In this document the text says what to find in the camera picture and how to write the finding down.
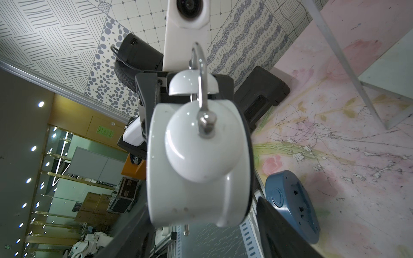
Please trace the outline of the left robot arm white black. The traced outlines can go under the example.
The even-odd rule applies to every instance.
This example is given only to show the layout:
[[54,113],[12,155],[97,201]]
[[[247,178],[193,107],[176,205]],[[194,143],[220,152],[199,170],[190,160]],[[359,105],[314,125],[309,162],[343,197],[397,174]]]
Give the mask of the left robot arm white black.
[[191,69],[164,71],[163,56],[128,34],[116,56],[115,72],[138,94],[139,117],[118,145],[145,159],[159,151],[171,160],[212,160],[235,164],[248,153],[248,132],[233,100],[233,79],[210,74],[199,44]]

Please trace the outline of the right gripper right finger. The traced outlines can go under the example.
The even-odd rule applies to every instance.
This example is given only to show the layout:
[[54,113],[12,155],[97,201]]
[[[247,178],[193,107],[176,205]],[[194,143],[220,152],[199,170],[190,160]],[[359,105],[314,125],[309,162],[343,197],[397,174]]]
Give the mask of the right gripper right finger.
[[264,198],[257,201],[257,222],[265,258],[321,258],[289,222]]

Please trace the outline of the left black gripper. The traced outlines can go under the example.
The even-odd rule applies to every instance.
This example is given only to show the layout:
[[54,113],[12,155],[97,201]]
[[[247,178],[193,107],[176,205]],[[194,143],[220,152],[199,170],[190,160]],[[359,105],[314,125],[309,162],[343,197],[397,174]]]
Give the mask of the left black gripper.
[[233,79],[208,74],[207,100],[190,100],[199,94],[197,72],[142,72],[135,76],[145,109],[143,133],[149,145],[233,145]]

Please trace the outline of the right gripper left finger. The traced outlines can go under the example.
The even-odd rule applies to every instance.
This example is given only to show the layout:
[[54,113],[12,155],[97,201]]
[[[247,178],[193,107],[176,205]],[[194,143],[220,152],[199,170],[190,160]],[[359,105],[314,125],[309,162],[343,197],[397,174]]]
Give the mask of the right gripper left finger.
[[129,221],[110,243],[100,250],[97,258],[148,258],[154,241],[155,227],[147,206]]

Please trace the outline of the blue round alarm clock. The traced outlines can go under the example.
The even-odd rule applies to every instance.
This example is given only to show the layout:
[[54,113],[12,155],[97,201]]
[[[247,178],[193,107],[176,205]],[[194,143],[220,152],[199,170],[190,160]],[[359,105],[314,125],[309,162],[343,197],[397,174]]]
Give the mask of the blue round alarm clock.
[[321,227],[314,206],[299,178],[289,170],[270,175],[265,196],[298,234],[310,244],[317,244]]

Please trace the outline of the small white twin-bell alarm clock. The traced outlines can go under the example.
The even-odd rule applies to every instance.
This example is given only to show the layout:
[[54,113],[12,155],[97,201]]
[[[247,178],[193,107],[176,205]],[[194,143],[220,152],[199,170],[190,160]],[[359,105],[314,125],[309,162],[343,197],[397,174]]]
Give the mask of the small white twin-bell alarm clock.
[[253,156],[245,118],[230,100],[211,100],[217,80],[194,43],[191,67],[170,82],[185,104],[155,106],[148,134],[147,199],[155,227],[240,225],[251,207]]

